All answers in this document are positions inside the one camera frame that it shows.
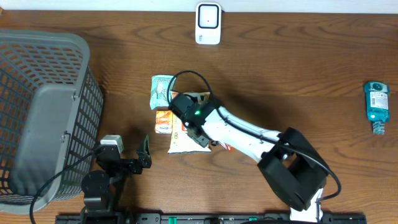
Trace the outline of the small orange candy box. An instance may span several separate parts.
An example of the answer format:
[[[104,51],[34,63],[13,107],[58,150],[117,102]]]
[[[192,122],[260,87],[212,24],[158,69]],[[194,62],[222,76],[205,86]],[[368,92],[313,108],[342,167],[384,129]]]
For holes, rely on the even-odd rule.
[[[156,111],[154,130],[157,134],[171,134],[172,133],[172,118],[171,111]]]

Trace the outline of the orange Toppo snack box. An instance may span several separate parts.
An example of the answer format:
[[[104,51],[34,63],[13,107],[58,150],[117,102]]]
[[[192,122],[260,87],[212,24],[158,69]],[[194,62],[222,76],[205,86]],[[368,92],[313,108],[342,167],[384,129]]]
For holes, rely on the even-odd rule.
[[[219,142],[219,141],[218,141],[218,144],[220,146],[222,146],[223,148],[225,148],[226,150],[228,150],[229,152],[233,152],[234,151],[234,147],[229,145],[229,144],[226,144],[226,143],[223,143],[223,142]]]

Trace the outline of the teal snack packet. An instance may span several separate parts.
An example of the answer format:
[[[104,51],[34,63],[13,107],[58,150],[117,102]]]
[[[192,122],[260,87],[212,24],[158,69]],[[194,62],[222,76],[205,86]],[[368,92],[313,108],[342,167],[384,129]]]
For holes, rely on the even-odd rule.
[[[150,108],[152,110],[168,107],[167,96],[171,98],[171,93],[167,89],[172,78],[171,75],[154,75],[152,77],[150,89]]]

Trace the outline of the blue mouthwash bottle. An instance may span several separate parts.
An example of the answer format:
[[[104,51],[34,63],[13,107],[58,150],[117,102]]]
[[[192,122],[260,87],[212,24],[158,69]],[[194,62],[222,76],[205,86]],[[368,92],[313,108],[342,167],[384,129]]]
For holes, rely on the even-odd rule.
[[[374,134],[385,134],[385,124],[390,119],[389,87],[382,82],[370,81],[364,85],[366,114]]]

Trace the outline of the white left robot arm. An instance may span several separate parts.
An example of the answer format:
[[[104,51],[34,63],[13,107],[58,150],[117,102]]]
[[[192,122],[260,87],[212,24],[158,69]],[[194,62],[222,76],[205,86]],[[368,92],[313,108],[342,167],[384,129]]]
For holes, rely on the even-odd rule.
[[[81,211],[82,223],[132,223],[129,212],[118,208],[125,181],[149,169],[152,159],[149,137],[146,135],[136,150],[135,159],[123,159],[120,135],[106,135],[93,149],[96,163],[101,167],[86,174],[81,182],[85,207]]]

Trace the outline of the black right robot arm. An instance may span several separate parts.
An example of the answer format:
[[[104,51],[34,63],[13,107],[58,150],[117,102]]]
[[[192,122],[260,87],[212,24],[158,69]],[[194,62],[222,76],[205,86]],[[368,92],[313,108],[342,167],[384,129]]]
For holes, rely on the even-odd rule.
[[[200,147],[217,141],[253,159],[272,191],[290,207],[291,220],[322,219],[320,202],[330,169],[302,133],[260,128],[234,116],[214,98],[199,101],[179,93],[169,109]]]

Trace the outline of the grey plastic shopping basket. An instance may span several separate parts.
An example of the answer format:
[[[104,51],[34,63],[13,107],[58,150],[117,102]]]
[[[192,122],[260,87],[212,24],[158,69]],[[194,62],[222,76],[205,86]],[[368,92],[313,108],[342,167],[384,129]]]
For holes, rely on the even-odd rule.
[[[1,31],[1,211],[27,214],[81,191],[103,94],[75,34]]]

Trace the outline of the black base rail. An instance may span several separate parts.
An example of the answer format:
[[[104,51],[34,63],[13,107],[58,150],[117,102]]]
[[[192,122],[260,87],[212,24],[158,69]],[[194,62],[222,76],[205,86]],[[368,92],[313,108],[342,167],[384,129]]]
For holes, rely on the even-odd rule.
[[[161,215],[158,213],[140,213],[128,215],[111,215],[95,217],[83,215],[58,215],[56,224],[67,223],[129,223],[129,224],[240,224],[240,223],[288,223],[293,221],[286,213],[267,213],[265,215]]]

